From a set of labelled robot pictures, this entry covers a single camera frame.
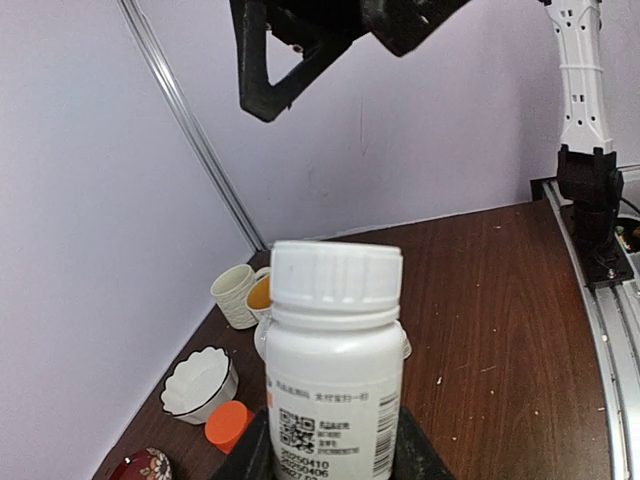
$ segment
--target black holder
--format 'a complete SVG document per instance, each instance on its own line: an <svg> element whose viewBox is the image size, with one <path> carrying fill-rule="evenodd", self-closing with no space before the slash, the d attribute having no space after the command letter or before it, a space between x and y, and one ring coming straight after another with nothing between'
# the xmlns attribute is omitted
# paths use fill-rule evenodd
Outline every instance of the black holder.
<svg viewBox="0 0 640 480"><path fill-rule="evenodd" d="M273 480L272 472L269 418L262 409L210 480ZM455 480L407 408L400 409L391 479Z"/></svg>
<svg viewBox="0 0 640 480"><path fill-rule="evenodd" d="M402 56L468 1L230 0L240 106L271 122L362 35L372 32ZM267 71L267 30L302 54L302 61L275 85Z"/></svg>
<svg viewBox="0 0 640 480"><path fill-rule="evenodd" d="M590 288L615 285L633 278L633 269L615 238L624 182L617 154L558 153L558 186L573 205L561 209Z"/></svg>

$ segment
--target wooden table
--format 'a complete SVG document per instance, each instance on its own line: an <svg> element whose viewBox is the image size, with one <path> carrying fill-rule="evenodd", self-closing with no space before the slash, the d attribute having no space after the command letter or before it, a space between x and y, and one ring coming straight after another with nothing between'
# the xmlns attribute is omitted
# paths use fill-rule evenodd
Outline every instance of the wooden table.
<svg viewBox="0 0 640 480"><path fill-rule="evenodd" d="M401 320L414 350L403 403L456 478L610 478L593 340L546 202L343 240L402 249ZM258 409L264 370L252 335L228 328L214 309L177 361L209 344L226 347L241 379L238 398ZM223 462L201 427L161 413L163 382L95 479L145 446L169 455L176 480L204 480Z"/></svg>

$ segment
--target orange lid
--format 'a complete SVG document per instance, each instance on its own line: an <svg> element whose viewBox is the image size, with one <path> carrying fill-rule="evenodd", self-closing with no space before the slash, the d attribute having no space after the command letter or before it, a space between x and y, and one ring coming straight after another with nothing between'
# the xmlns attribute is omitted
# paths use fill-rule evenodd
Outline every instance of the orange lid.
<svg viewBox="0 0 640 480"><path fill-rule="evenodd" d="M247 429L253 413L241 402L223 403L209 417L204 434L211 443L228 454Z"/></svg>

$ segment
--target white plastic bottle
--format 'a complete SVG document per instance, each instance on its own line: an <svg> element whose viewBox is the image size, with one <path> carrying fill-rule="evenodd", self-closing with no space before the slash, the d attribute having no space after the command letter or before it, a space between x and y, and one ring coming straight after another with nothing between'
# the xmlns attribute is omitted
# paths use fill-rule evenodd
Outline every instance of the white plastic bottle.
<svg viewBox="0 0 640 480"><path fill-rule="evenodd" d="M395 247L278 242L266 336L279 480L387 480L403 368Z"/></svg>

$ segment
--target white wall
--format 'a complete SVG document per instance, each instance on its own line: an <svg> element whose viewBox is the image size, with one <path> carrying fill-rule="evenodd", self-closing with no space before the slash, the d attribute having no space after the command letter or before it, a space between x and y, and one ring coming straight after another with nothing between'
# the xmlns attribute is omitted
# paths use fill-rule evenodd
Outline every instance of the white wall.
<svg viewBox="0 0 640 480"><path fill-rule="evenodd" d="M84 480L250 249L115 1L2 10L0 478Z"/></svg>
<svg viewBox="0 0 640 480"><path fill-rule="evenodd" d="M227 1L140 5L269 241L526 201L530 179L555 175L558 55L535 0L475 0L403 59L361 39L271 125L238 108ZM640 6L602 8L626 164L640 147ZM274 70L292 56L278 50Z"/></svg>

